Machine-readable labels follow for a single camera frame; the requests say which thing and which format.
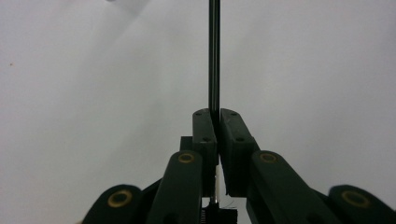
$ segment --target thin black rod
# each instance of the thin black rod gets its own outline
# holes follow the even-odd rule
[[[220,115],[220,0],[209,0],[209,110],[215,132]]]

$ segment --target white wall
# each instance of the white wall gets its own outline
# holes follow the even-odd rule
[[[312,188],[396,208],[396,2],[221,10],[221,107]],[[0,222],[75,223],[160,178],[207,107],[207,23],[206,1],[2,1]]]

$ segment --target metal rod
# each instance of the metal rod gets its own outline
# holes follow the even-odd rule
[[[215,132],[220,113],[220,0],[209,0],[209,110]]]

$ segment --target white background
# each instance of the white background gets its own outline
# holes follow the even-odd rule
[[[207,107],[207,11],[1,1],[0,223],[75,223],[106,189],[161,178]],[[313,189],[396,208],[395,85],[395,1],[221,1],[221,107]]]

